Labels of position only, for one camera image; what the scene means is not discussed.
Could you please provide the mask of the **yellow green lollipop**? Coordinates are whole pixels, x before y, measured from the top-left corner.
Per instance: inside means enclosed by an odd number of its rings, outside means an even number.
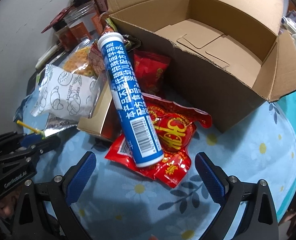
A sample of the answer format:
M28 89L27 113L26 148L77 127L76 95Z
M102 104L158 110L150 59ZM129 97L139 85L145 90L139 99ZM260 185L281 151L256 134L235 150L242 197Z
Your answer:
M20 121L20 120L17 120L16 123L26 129L29 129L30 131L32 131L33 133L35 134L38 134L38 135L41 135L43 139L45 139L45 134L43 132L43 130L40 130L40 129L37 129L37 128L34 128L32 126L29 126L27 124L25 124L24 122Z

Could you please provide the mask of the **small gold paper box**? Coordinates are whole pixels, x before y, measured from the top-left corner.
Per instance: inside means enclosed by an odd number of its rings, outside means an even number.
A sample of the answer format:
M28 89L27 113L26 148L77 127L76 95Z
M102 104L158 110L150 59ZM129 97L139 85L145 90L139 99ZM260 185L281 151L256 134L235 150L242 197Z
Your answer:
M121 126L108 81L103 87L92 117L80 118L77 129L110 142L113 142L120 135Z

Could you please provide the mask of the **blue white tablet tube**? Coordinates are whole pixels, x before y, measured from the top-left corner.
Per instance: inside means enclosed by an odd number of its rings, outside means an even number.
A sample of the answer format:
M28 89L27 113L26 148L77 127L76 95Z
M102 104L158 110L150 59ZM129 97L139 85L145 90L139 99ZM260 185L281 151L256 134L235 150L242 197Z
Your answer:
M164 153L132 64L117 32L103 34L98 43L121 128L137 167L161 161Z

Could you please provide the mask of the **large red snack bag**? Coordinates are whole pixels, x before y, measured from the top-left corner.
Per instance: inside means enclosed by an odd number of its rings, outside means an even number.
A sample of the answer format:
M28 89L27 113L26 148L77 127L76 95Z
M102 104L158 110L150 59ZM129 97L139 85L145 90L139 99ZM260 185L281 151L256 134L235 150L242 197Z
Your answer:
M105 159L175 188L191 167L188 145L197 129L195 122L199 122L204 128L209 128L212 126L212 117L202 110L181 106L154 95L144 94L143 97L161 143L164 158L155 165L137 167L126 139L121 134L112 143Z

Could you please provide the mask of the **small red snack packet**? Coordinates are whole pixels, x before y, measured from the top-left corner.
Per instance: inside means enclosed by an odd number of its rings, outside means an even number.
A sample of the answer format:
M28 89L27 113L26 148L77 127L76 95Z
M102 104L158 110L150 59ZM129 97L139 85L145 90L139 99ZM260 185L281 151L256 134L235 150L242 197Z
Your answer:
M144 93L158 95L164 72L170 65L167 56L148 51L134 51L134 72L141 90Z

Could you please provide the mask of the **silver foil snack bag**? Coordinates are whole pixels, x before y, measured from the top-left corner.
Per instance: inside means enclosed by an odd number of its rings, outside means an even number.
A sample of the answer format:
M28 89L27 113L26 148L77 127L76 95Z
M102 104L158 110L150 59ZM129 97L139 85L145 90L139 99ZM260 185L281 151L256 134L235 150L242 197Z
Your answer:
M48 138L66 129L76 127L77 125L78 125L77 121L61 119L55 116L54 114L49 114L45 129L43 130L43 136L45 138Z

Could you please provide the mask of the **white croissant print snack bag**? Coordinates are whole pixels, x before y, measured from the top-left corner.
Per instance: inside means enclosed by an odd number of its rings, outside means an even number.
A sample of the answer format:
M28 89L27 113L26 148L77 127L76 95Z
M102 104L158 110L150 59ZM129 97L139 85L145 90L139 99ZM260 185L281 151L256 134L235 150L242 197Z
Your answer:
M31 114L36 117L49 113L73 121L88 118L98 95L96 84L95 78L47 64Z

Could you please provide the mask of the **clear waffle snack bag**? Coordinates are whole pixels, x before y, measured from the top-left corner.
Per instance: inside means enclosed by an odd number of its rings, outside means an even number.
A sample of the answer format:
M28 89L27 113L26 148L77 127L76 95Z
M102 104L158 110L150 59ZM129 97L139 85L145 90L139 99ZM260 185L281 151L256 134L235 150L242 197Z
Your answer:
M72 74L98 77L104 71L102 54L96 40L85 39L59 65Z

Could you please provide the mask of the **dark red flat packet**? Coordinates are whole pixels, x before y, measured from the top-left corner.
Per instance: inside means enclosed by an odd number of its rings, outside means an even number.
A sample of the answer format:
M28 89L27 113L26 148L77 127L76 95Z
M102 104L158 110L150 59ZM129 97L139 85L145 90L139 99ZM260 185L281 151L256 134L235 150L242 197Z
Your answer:
M74 9L75 7L73 5L70 5L64 9L62 9L55 17L53 20L51 20L51 22L49 23L49 25L47 27L45 27L41 34L43 34L45 31L48 31L49 29L51 29L55 24L57 24L59 21L61 21L69 12L70 10Z

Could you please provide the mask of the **clear glass jar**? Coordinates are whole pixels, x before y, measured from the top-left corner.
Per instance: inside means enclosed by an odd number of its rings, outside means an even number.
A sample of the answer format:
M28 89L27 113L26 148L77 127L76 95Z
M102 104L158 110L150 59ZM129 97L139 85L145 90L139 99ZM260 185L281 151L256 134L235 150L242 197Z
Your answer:
M64 21L78 42L85 39L97 39L103 31L94 2L88 2L71 9L64 17Z

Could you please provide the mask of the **dark brown snack packet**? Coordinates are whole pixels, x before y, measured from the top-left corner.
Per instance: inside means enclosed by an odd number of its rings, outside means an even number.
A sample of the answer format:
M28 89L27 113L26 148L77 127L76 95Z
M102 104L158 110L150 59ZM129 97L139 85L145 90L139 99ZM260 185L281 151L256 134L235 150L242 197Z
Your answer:
M106 18L104 21L105 21L105 26L103 28L102 35L107 33L112 33L112 32L119 33L116 25L113 23L113 21L109 17ZM122 37L123 37L123 44L126 47L126 50L128 52L135 50L141 46L141 41L138 38L132 37L131 35L128 35L128 34L123 34Z

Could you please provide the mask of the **brown cardboard box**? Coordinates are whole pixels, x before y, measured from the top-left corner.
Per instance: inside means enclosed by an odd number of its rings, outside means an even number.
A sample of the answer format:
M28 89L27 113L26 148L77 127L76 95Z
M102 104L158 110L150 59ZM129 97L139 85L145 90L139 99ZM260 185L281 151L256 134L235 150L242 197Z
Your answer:
M172 58L168 81L226 131L296 91L296 47L279 32L283 0L107 0L119 32Z

